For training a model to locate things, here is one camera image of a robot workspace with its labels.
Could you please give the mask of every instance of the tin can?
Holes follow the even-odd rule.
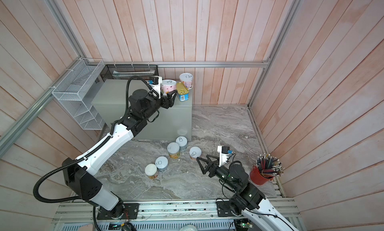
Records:
[[[156,159],[155,164],[160,172],[164,172],[168,167],[168,159],[164,156],[160,156]]]
[[[155,179],[159,175],[159,172],[157,171],[156,165],[153,163],[148,164],[145,167],[145,174],[148,176],[149,179]]]
[[[167,93],[176,90],[176,81],[165,79],[160,84],[160,91],[163,96],[166,96]]]
[[[188,141],[187,141],[186,137],[180,136],[180,137],[176,138],[176,142],[180,146],[180,152],[185,151],[187,149]]]
[[[185,87],[189,90],[192,88],[193,75],[190,73],[182,73],[179,76],[180,81],[182,81]]]
[[[201,155],[201,149],[199,147],[191,147],[189,150],[189,157],[192,160],[196,160],[197,157],[200,157]]]
[[[171,142],[167,147],[170,158],[176,159],[180,156],[180,145],[177,142]]]
[[[185,87],[183,83],[176,84],[177,95],[180,101],[186,101],[189,98],[189,90]]]

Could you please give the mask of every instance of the gray marble surface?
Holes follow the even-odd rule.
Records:
[[[218,178],[203,175],[197,161],[190,159],[189,149],[200,147],[205,158],[207,154],[217,156],[218,145],[230,146],[237,153],[235,160],[242,162],[247,173],[262,153],[245,106],[194,106],[192,141],[187,150],[180,158],[170,159],[167,145],[163,141],[131,140],[111,156],[95,177],[123,200],[223,198]],[[168,158],[168,169],[150,180],[144,169],[159,156]],[[258,188],[267,197],[276,197],[272,182]],[[224,194],[232,196],[225,188]]]

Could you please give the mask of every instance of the wire shelf organizer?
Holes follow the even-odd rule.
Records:
[[[105,123],[91,104],[103,84],[95,83],[95,80],[104,66],[102,60],[98,65],[90,66],[81,59],[52,92],[81,128],[86,130],[101,130]]]

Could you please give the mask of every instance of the gray box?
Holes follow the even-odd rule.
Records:
[[[120,119],[125,112],[127,80],[106,80],[92,101],[92,105],[111,127],[111,123]],[[148,90],[147,86],[140,80],[132,80],[129,85],[129,95],[137,89]],[[179,136],[186,137],[189,141],[192,137],[192,98],[193,92],[189,93],[189,99],[181,102],[176,97],[175,104],[169,109],[160,108],[159,117],[147,124],[135,139],[174,141]]]

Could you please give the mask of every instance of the wire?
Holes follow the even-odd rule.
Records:
[[[128,102],[129,102],[129,100],[128,100],[128,98],[129,98],[129,94],[128,94],[128,91],[129,91],[129,84],[131,83],[131,81],[132,80],[134,80],[134,79],[136,79],[136,80],[141,80],[142,82],[144,82],[144,84],[146,84],[146,86],[148,87],[148,89],[149,89],[149,93],[154,93],[154,94],[156,94],[156,97],[154,97],[153,95],[151,95],[153,98],[155,98],[155,99],[157,99],[157,98],[159,98],[160,97],[160,94],[158,94],[157,92],[156,92],[156,90],[154,90],[148,83],[147,83],[147,81],[146,80],[144,80],[142,77],[139,77],[139,76],[132,76],[132,77],[130,77],[129,79],[128,79],[128,81],[127,81],[127,87],[126,87],[126,92],[125,92],[125,115],[126,114],[128,114]]]
[[[97,222],[96,222],[96,207],[93,206],[93,223],[97,229],[97,231],[101,231],[101,229],[99,228],[99,226],[97,225]]]
[[[233,158],[232,158],[232,162],[233,162],[233,160],[235,159],[236,153],[232,154],[231,157],[232,156],[233,156]]]
[[[232,224],[233,224],[233,227],[235,227],[235,222],[230,223],[230,224],[229,224],[228,231],[229,231],[229,229],[231,228]]]
[[[281,221],[283,221],[288,227],[290,227],[292,229],[292,231],[295,231],[289,224],[287,224],[282,218],[280,218],[279,216],[275,216],[275,218],[279,218]]]
[[[112,123],[112,127],[111,127],[111,131],[110,131],[110,134],[113,135],[113,132],[115,130],[115,125],[118,121],[114,121]],[[82,198],[79,197],[79,196],[74,196],[74,197],[68,197],[68,198],[60,198],[60,199],[47,199],[47,198],[44,198],[40,195],[39,193],[39,187],[40,185],[47,179],[49,178],[50,176],[54,175],[55,173],[57,172],[60,172],[61,170],[64,170],[66,168],[69,168],[71,166],[74,166],[76,164],[78,164],[79,162],[83,161],[83,160],[86,160],[87,158],[89,158],[91,155],[93,155],[96,151],[98,151],[101,147],[103,147],[109,140],[111,139],[111,136],[108,136],[106,139],[104,139],[103,142],[101,142],[95,149],[93,149],[92,151],[90,151],[89,153],[87,153],[86,155],[84,155],[83,157],[81,157],[80,159],[78,160],[74,160],[72,163],[68,164],[68,165],[65,165],[65,166],[62,166],[62,167],[59,167],[59,168],[56,168],[55,170],[52,170],[50,171],[49,173],[47,173],[46,175],[42,176],[35,184],[35,186],[33,187],[33,196],[39,200],[40,202],[43,202],[43,203],[61,203],[61,202],[66,202],[66,201],[71,201],[71,200],[81,200]]]
[[[129,223],[131,220],[129,219],[128,210],[125,210],[124,213],[125,213],[125,215],[127,217],[127,219],[125,220],[125,223],[127,222],[127,220],[128,220],[128,223]]]
[[[277,215],[275,215],[275,214],[270,214],[270,213],[255,213],[255,212],[252,212],[251,210],[249,210],[249,209],[247,209],[247,208],[246,208],[246,210],[249,211],[249,212],[251,212],[251,213],[257,214],[257,215],[267,215],[267,216],[271,215],[271,216],[273,216],[273,217],[275,217],[275,218],[280,219],[280,220],[283,221],[288,227],[290,227],[290,229],[292,229],[292,231],[295,231],[295,230],[294,230],[289,224],[287,224],[282,218],[280,218],[279,216],[277,216]]]
[[[224,187],[224,184],[226,183],[226,181],[228,180],[229,178],[229,175],[227,176],[227,178],[225,179],[225,181],[223,182],[223,184],[221,184],[221,180],[218,180],[218,182],[221,184],[221,192],[223,193],[224,197],[226,199],[229,199],[225,194],[224,194],[224,190],[223,190],[223,187]]]

